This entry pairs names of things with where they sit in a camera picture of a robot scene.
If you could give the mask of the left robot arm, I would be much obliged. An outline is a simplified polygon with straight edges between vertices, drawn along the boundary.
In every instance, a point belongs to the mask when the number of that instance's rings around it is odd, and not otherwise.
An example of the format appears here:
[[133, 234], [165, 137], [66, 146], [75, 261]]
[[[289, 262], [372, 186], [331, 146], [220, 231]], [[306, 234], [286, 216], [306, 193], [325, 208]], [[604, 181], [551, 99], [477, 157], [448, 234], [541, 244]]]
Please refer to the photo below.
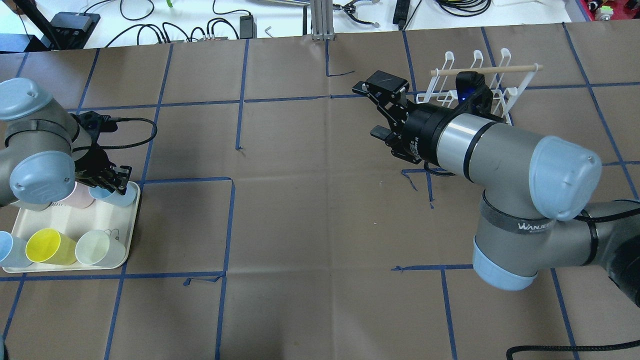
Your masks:
[[15, 77], [0, 85], [0, 203], [48, 205], [73, 193], [76, 183], [125, 195], [131, 167], [110, 161], [102, 133], [116, 132], [117, 119], [94, 111], [66, 111], [34, 80]]

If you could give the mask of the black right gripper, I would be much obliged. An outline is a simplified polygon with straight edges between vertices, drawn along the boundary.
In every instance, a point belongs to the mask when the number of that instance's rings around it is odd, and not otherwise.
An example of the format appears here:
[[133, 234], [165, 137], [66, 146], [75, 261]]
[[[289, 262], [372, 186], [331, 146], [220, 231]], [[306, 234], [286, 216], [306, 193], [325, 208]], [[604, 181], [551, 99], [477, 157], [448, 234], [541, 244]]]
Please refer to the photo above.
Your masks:
[[415, 104], [399, 99], [406, 95], [406, 79], [377, 70], [351, 89], [361, 96], [372, 96], [376, 109], [386, 118], [390, 128], [375, 126], [370, 135], [391, 148], [391, 154], [401, 160], [418, 164], [421, 161], [439, 166], [437, 146], [445, 126], [453, 118], [453, 109], [433, 104]]

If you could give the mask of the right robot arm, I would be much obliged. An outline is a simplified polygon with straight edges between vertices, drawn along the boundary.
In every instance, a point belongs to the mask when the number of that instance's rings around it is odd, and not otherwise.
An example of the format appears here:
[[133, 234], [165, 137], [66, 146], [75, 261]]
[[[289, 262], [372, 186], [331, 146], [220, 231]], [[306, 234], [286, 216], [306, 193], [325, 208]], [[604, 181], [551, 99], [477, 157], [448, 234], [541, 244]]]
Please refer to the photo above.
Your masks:
[[638, 305], [639, 202], [590, 203], [601, 180], [599, 155], [499, 121], [477, 71], [456, 76], [455, 108], [416, 104], [408, 88], [406, 79], [378, 70], [352, 91], [388, 121], [370, 134], [394, 157], [483, 187], [472, 255], [483, 281], [520, 291], [544, 269], [599, 265]]

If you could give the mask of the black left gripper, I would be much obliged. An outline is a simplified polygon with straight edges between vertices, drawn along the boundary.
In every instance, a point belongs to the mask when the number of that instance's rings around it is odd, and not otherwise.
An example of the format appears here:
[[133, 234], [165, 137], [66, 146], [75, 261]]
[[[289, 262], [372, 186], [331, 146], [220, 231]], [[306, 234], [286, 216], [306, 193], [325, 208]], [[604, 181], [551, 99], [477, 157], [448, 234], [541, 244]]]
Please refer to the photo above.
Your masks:
[[126, 193], [132, 167], [118, 166], [110, 161], [103, 149], [90, 148], [74, 161], [75, 179], [91, 188], [100, 188], [108, 193]]

